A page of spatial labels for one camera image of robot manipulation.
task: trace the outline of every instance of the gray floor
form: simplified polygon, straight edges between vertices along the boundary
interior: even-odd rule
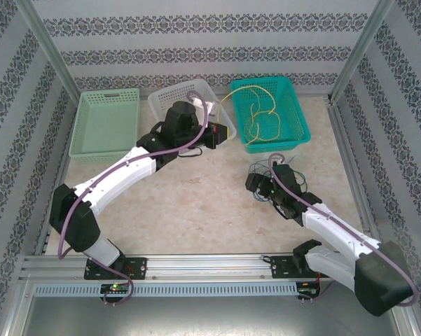
[[[313,305],[295,297],[132,298],[105,307],[97,298],[36,298],[26,336],[388,336],[390,314],[368,314],[336,285]]]

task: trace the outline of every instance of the robotic arm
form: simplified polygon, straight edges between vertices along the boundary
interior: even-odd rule
[[[196,109],[204,116],[201,123]],[[71,248],[91,257],[100,271],[123,274],[129,261],[100,232],[96,216],[134,183],[176,159],[179,148],[205,146],[215,149],[224,142],[228,129],[224,125],[207,122],[208,115],[204,111],[211,110],[212,103],[207,102],[204,107],[198,99],[193,104],[175,102],[168,110],[165,121],[156,124],[116,164],[75,188],[65,184],[59,186],[53,195],[50,224],[60,234],[64,231],[65,241]],[[412,294],[416,295],[414,287],[408,285],[409,271],[396,244],[382,244],[367,237],[331,213],[317,196],[302,192],[289,165],[276,164],[272,170],[277,179],[256,173],[248,175],[247,190],[269,199],[283,217],[294,219],[299,225],[313,230],[337,250],[331,251],[314,240],[298,246],[293,259],[299,272],[312,270],[342,283],[354,291],[360,303],[375,316]],[[390,263],[404,272],[406,279]],[[111,273],[114,275],[110,279],[115,279],[115,272]]]
[[[383,244],[367,237],[333,214],[317,196],[311,192],[302,192],[289,165],[275,162],[272,169],[289,191],[316,210],[292,197],[276,179],[269,176],[250,173],[246,189],[269,199],[283,217],[293,219],[299,225],[316,232],[337,250],[334,252],[315,240],[298,246],[294,249],[293,262],[299,272],[312,270],[326,274],[353,291],[361,305],[374,316],[384,314],[413,294],[408,281],[373,253],[375,248],[409,274],[403,253],[395,243]]]
[[[207,102],[207,111],[211,111],[212,107],[213,103]],[[123,191],[176,159],[179,153],[178,151],[171,151],[171,149],[188,144],[199,135],[203,127],[204,131],[193,144],[193,148],[206,146],[215,149],[217,145],[224,142],[228,136],[226,126],[213,122],[200,125],[198,118],[203,115],[204,110],[204,106],[199,99],[195,99],[193,104],[184,101],[175,102],[168,109],[165,121],[158,123],[148,134],[138,140],[137,145],[120,161],[75,188],[69,188],[63,184],[55,190],[49,221],[60,234],[74,202],[86,190],[93,191],[88,192],[78,203],[68,223],[65,241],[69,243],[73,250],[83,252],[106,267],[118,272],[122,271],[125,266],[125,256],[102,235],[95,218],[107,204]],[[170,153],[156,154],[155,157],[149,155],[150,153],[167,150]],[[146,155],[146,158],[133,162],[132,159],[141,155]],[[118,172],[110,174],[120,165],[122,167]],[[102,179],[99,185],[93,188],[94,182],[103,176],[106,178]]]

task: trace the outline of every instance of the wire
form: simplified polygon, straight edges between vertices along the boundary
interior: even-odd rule
[[[208,111],[207,111],[207,104],[205,103],[205,98],[197,91],[195,90],[190,90],[187,92],[187,99],[189,101],[193,101],[193,95],[196,96],[201,102],[202,102],[202,107],[204,108],[204,122],[203,125],[207,124],[207,121],[209,119],[209,115],[208,115]],[[198,132],[198,134],[196,135],[196,137],[189,141],[188,143],[186,143],[185,145],[173,148],[173,149],[168,149],[168,150],[160,150],[158,152],[154,152],[154,153],[147,153],[147,154],[143,154],[143,155],[139,155],[137,157],[133,157],[131,159],[129,159],[128,161],[122,162],[120,164],[117,164],[115,167],[111,168],[109,171],[104,172],[99,178],[97,178],[90,186],[89,188],[85,189],[84,192],[78,196],[78,198],[75,200],[75,202],[73,203],[73,205],[71,206],[69,212],[67,213],[67,216],[65,218],[64,221],[64,225],[62,226],[62,230],[61,230],[61,237],[59,240],[59,245],[57,247],[57,257],[59,259],[64,259],[65,256],[68,254],[68,252],[70,252],[71,247],[68,248],[66,251],[62,252],[62,250],[64,249],[64,242],[65,242],[65,235],[67,233],[67,229],[69,227],[70,224],[70,220],[71,217],[73,216],[73,213],[75,212],[76,208],[78,207],[79,203],[84,199],[84,197],[91,193],[93,191],[93,189],[100,183],[102,182],[106,177],[108,177],[109,175],[111,175],[112,173],[116,172],[117,170],[119,170],[120,168],[126,167],[127,165],[129,165],[130,163],[133,163],[135,161],[144,159],[144,158],[155,158],[158,157],[160,155],[166,155],[166,154],[171,154],[171,153],[175,153],[175,152],[179,152],[182,151],[183,149],[187,149],[190,148],[192,145],[194,145],[199,138],[204,134],[205,131],[205,127],[201,127],[200,131]],[[105,270],[108,270],[120,277],[123,277],[124,279],[127,279],[130,284],[131,284],[131,288],[132,288],[132,292],[134,292],[134,284],[131,280],[130,277],[125,276],[123,273],[120,273],[114,269],[111,269],[110,267],[107,267],[106,265],[103,265],[102,263],[100,263],[98,260],[95,260],[92,258],[92,261],[94,263],[96,263],[97,265],[99,265],[100,267],[103,267]],[[104,303],[107,305],[106,301],[106,296],[104,296]]]
[[[317,288],[316,291],[318,291],[319,289],[321,289],[321,273],[316,272],[316,284],[317,284]]]
[[[374,247],[372,244],[370,244],[365,239],[361,238],[355,231],[352,231],[348,226],[343,224],[340,220],[337,218],[331,216],[330,214],[318,209],[317,207],[313,206],[312,204],[308,203],[298,195],[296,195],[294,192],[292,192],[290,189],[288,189],[277,177],[276,173],[274,172],[272,160],[275,156],[278,156],[282,159],[283,162],[285,162],[285,157],[283,154],[280,153],[273,153],[268,158],[268,166],[270,169],[270,172],[272,174],[272,177],[274,177],[275,181],[279,184],[279,186],[285,190],[290,196],[294,197],[296,200],[298,200],[300,203],[304,204],[308,208],[312,209],[313,211],[317,212],[321,216],[324,216],[327,219],[331,219],[336,225],[338,225],[340,228],[342,228],[344,231],[349,233],[351,236],[353,236],[356,240],[358,240],[360,243],[362,243],[364,246],[375,252],[379,257],[381,257],[386,263],[388,263],[394,270],[396,270],[405,280],[408,282],[408,285],[411,287],[411,290],[413,291],[413,298],[409,302],[402,302],[398,304],[400,307],[408,307],[415,304],[419,299],[419,292],[417,291],[417,288],[415,287],[415,284],[413,280],[394,262],[392,261],[387,255],[385,255],[382,251],[378,250],[376,247]]]
[[[268,96],[272,99],[272,104],[273,104],[273,108],[271,110],[268,110],[268,111],[260,111],[260,108],[261,108],[261,105],[260,105],[260,97],[259,97],[259,95],[255,91],[252,90],[252,88],[260,89],[260,90],[264,91],[266,94],[268,94]],[[249,119],[249,120],[251,120],[251,126],[249,127],[249,135],[252,137],[252,139],[249,140],[245,145],[247,146],[249,144],[252,144],[254,141],[257,141],[257,140],[258,141],[272,141],[272,140],[276,140],[280,136],[280,129],[281,129],[281,124],[282,124],[282,121],[280,119],[279,114],[275,111],[275,109],[277,107],[277,104],[275,102],[274,96],[269,91],[267,91],[265,88],[263,88],[261,86],[258,86],[258,85],[247,85],[247,86],[239,87],[238,89],[233,90],[232,92],[230,92],[229,94],[227,94],[220,101],[219,106],[218,106],[218,109],[216,110],[216,121],[219,123],[219,112],[221,110],[221,107],[223,105],[223,102],[227,98],[229,98],[231,95],[233,95],[234,93],[236,93],[236,92],[238,92],[240,90],[246,90],[246,89],[250,89],[252,91],[252,93],[254,93],[256,95],[257,100],[258,100],[258,108],[257,108],[257,112],[253,113],[252,112],[252,108],[254,107],[255,103],[252,103],[251,104],[251,107],[250,107],[251,117]],[[256,132],[256,135],[254,136],[252,134],[252,127],[254,126],[254,119],[255,119],[255,117],[261,115],[262,113],[267,113],[268,115],[274,114],[275,116],[277,116],[277,119],[279,120],[277,135],[274,136],[273,138],[270,138],[270,139],[262,139],[259,136],[259,134],[260,134],[260,125],[259,125],[259,123],[256,123],[255,124],[255,125],[257,125],[257,127],[256,127],[256,131],[257,131]]]
[[[325,288],[325,290],[322,293],[320,293],[317,297],[311,297],[309,295],[302,294],[302,293],[299,293],[298,296],[302,296],[305,299],[309,299],[309,300],[311,300],[311,303],[313,303],[314,301],[318,301],[320,298],[324,297],[329,291],[331,291],[331,289],[334,287],[335,284],[336,284],[336,281],[332,281],[327,286],[327,288]]]
[[[277,207],[277,203],[274,203],[272,206],[274,207],[274,209],[277,211],[277,213],[282,216],[284,219],[288,220],[287,217],[285,217],[285,215],[283,214],[283,212],[280,211],[280,209]]]
[[[114,273],[114,274],[126,279],[127,284],[130,287],[129,293],[123,299],[121,299],[120,301],[117,301],[117,302],[106,301],[107,295],[112,293],[112,292],[110,290],[105,292],[105,294],[103,296],[103,302],[104,302],[105,305],[112,305],[112,307],[115,307],[115,306],[118,306],[118,305],[121,305],[121,304],[125,303],[126,301],[128,301],[130,299],[130,297],[132,297],[132,294],[134,294],[134,282],[132,281],[132,279],[128,275],[126,275],[124,273],[121,273],[119,271],[116,271],[114,269],[111,269],[110,267],[106,266],[105,264],[102,264],[101,262],[99,262],[98,260],[90,257],[89,255],[87,255],[87,257],[89,257],[89,259],[91,259],[91,261],[93,261],[95,264],[97,264],[101,268],[104,268],[106,271],[109,271],[111,273]]]
[[[159,121],[159,122],[157,122],[157,123],[153,126],[153,128],[151,128],[151,133],[152,133],[152,132],[157,131],[157,130],[158,130],[158,128],[159,128],[160,126],[162,126],[162,125],[163,125],[163,121]]]
[[[178,154],[177,156],[178,156],[178,158],[196,158],[196,157],[198,157],[198,156],[201,156],[202,155],[202,148],[201,147],[195,147],[195,148],[192,148],[191,149],[191,151],[193,150],[193,149],[199,149],[199,154],[190,154],[190,155],[180,155],[180,154]]]
[[[125,268],[123,268],[123,271],[124,270],[128,270],[128,271],[131,272],[131,274],[134,274],[134,270],[133,270],[133,268],[131,266],[126,266]]]
[[[293,156],[290,159],[290,161],[287,162],[287,164],[289,165],[291,163],[291,161],[295,157],[296,156]],[[263,176],[271,177],[271,172],[269,171],[269,167],[268,166],[265,166],[263,163],[261,163],[261,162],[267,162],[267,161],[268,161],[268,159],[264,159],[264,160],[259,160],[259,161],[255,162],[255,163],[251,164],[249,166],[249,168],[248,168],[248,171],[247,171],[248,174],[250,174],[250,173],[257,173],[257,174],[261,174]],[[293,172],[295,174],[299,175],[302,178],[303,182],[302,183],[299,183],[299,186],[300,187],[304,186],[305,187],[305,190],[302,190],[302,192],[303,193],[306,193],[308,191],[308,184],[307,184],[307,179],[305,178],[305,175],[302,174],[301,172],[297,171],[297,170],[294,170],[294,169],[292,169],[292,170],[293,170]],[[272,202],[269,199],[260,196],[256,191],[253,192],[252,195],[254,196],[254,199],[257,200],[257,201],[260,201],[260,202],[269,202],[269,203],[272,204]]]

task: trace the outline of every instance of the teal plastic basket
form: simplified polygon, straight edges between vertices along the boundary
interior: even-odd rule
[[[82,163],[118,161],[135,146],[139,89],[83,92],[69,155]]]
[[[251,125],[251,106],[253,112],[258,108],[258,98],[262,111],[272,109],[273,102],[269,95],[258,89],[240,90],[233,94],[233,106],[237,116],[238,129],[240,131],[241,141],[246,145],[248,153],[262,153],[273,151],[287,151],[295,148],[297,145],[304,144],[311,139],[311,133],[303,115],[301,105],[297,100],[293,85],[287,77],[262,77],[234,80],[230,84],[230,90],[258,85],[269,91],[276,102],[275,111],[280,117],[280,135],[271,141],[255,140],[247,145],[254,137],[249,134]],[[257,133],[256,123],[258,123],[258,137],[262,139],[271,139],[277,135],[279,122],[277,116],[262,113],[254,118],[254,126],[251,129],[252,134]]]

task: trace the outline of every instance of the yellow cable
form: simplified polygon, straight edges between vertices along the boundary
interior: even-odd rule
[[[272,99],[272,103],[273,103],[273,108],[272,108],[271,110],[269,110],[269,111],[260,111],[260,108],[261,108],[261,104],[260,104],[260,97],[259,97],[259,95],[258,95],[255,91],[253,91],[253,90],[252,90],[252,88],[257,88],[257,89],[260,89],[260,90],[262,90],[262,91],[266,92],[266,93],[269,95],[269,97]],[[238,92],[238,91],[240,91],[240,90],[245,90],[245,89],[250,89],[250,90],[252,91],[252,93],[254,93],[254,94],[257,96],[257,100],[258,100],[258,108],[257,108],[257,112],[255,112],[255,113],[253,113],[253,112],[252,112],[252,108],[253,108],[253,106],[254,106],[254,103],[252,103],[252,104],[251,104],[251,108],[250,108],[250,110],[251,110],[251,118],[250,118],[250,120],[251,120],[251,127],[249,128],[249,135],[250,135],[253,139],[252,139],[252,140],[250,140],[250,141],[248,141],[248,142],[246,143],[246,145],[251,144],[251,143],[252,143],[252,142],[254,142],[255,140],[260,140],[260,141],[272,141],[272,140],[277,139],[277,138],[280,136],[280,126],[281,126],[281,120],[280,120],[280,116],[279,116],[279,115],[277,114],[277,112],[275,111],[275,108],[276,108],[275,99],[274,99],[273,95],[272,95],[269,91],[267,91],[266,89],[264,89],[263,87],[258,86],[258,85],[248,85],[248,86],[239,87],[238,89],[233,90],[232,92],[230,92],[229,94],[227,94],[227,95],[226,95],[226,96],[225,96],[225,97],[221,100],[221,102],[219,103],[218,110],[217,110],[217,112],[216,112],[216,121],[219,123],[219,111],[221,110],[221,106],[222,106],[223,102],[224,102],[227,98],[229,98],[231,95],[233,95],[234,93],[236,93],[236,92]],[[256,124],[256,125],[257,125],[257,133],[256,133],[256,136],[254,136],[254,135],[252,134],[252,127],[254,126],[254,118],[255,118],[256,116],[258,116],[258,115],[262,114],[262,113],[267,113],[268,115],[270,115],[271,113],[272,113],[272,114],[275,114],[275,115],[277,116],[277,119],[279,120],[278,132],[277,132],[277,135],[276,135],[276,136],[274,136],[273,138],[270,138],[270,139],[262,139],[262,138],[260,138],[260,137],[258,136],[258,135],[259,135],[259,133],[260,133],[260,125],[259,125],[258,123]]]
[[[216,122],[217,122],[218,124],[219,124],[219,111],[221,110],[221,106],[223,105],[223,102],[224,102],[227,98],[229,98],[231,95],[233,95],[234,93],[236,93],[236,92],[238,92],[238,91],[240,91],[240,90],[245,90],[245,89],[249,89],[249,88],[257,88],[257,89],[260,89],[260,90],[262,90],[262,91],[266,92],[266,93],[269,95],[269,97],[271,97],[272,102],[273,102],[273,104],[274,104],[274,107],[272,108],[271,112],[275,111],[275,99],[274,99],[274,97],[272,96],[272,94],[271,94],[269,91],[267,91],[266,89],[264,89],[264,88],[262,88],[261,86],[258,86],[258,85],[248,85],[248,86],[243,86],[243,87],[239,87],[239,88],[238,88],[238,89],[236,89],[236,90],[233,90],[231,93],[229,93],[227,96],[225,96],[225,97],[221,100],[221,102],[219,103],[218,110],[216,111]]]

